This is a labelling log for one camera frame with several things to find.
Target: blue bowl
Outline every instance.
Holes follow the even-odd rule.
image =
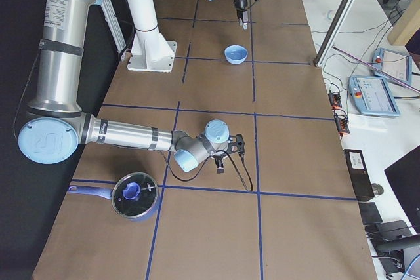
[[[230,45],[224,50],[226,60],[233,65],[241,64],[247,59],[248,51],[240,45]]]

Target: label on robot arm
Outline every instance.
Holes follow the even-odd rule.
[[[362,162],[362,156],[360,155],[360,153],[350,152],[349,155],[350,155],[350,162],[352,163],[352,167],[354,169],[363,170],[364,166]]]
[[[68,0],[47,0],[44,26],[65,29]]]

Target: white desk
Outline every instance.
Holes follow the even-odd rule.
[[[331,19],[340,2],[341,0],[303,0],[312,32],[328,30]],[[387,21],[387,16],[377,0],[356,0],[340,32],[364,31],[374,28],[385,21]],[[381,27],[365,33],[339,34],[335,40],[335,46],[370,62],[378,41],[384,32],[390,31],[389,27],[390,23],[387,22],[385,28],[380,32],[378,38],[363,58],[361,56]],[[324,33],[312,33],[317,50],[324,37]],[[386,36],[379,46],[398,52],[407,52],[405,47],[390,45]],[[337,51],[332,49],[329,55],[331,56],[335,53]],[[344,88],[346,88],[348,77],[354,67],[354,64],[347,62],[344,58],[334,56],[327,61],[325,71],[340,78],[343,81]],[[418,71],[415,65],[413,65],[413,70]],[[353,74],[371,75],[370,71],[364,66],[358,66]],[[330,79],[342,89],[339,80],[325,73],[324,77]],[[420,88],[420,77],[413,76],[412,85]],[[394,96],[415,96],[413,92],[393,84],[390,84],[390,88]],[[350,134],[344,136],[341,141],[342,147],[343,149],[362,150],[371,182],[383,186],[384,194],[372,200],[375,201],[383,221],[404,220],[410,226],[410,221],[395,197],[384,170],[420,144],[420,133],[416,130],[420,124],[420,100],[397,100],[397,105],[401,111],[401,116],[397,118],[360,115],[352,101],[348,100],[347,102],[347,92],[341,93],[341,102],[343,103],[343,109],[348,112],[350,129]],[[385,279],[385,272],[381,263],[378,259],[374,259],[374,263],[378,279]],[[401,274],[396,275],[394,277],[395,280],[399,279],[400,276]]]

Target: saucepan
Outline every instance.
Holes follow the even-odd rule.
[[[151,217],[160,205],[158,184],[142,172],[124,176],[113,189],[71,185],[68,192],[111,199],[112,207],[119,215],[135,222]]]

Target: blue pot handle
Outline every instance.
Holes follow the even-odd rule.
[[[92,187],[92,186],[69,186],[69,193],[80,193],[81,195],[94,195],[106,199],[111,199],[112,189],[110,188],[101,188],[101,187]]]

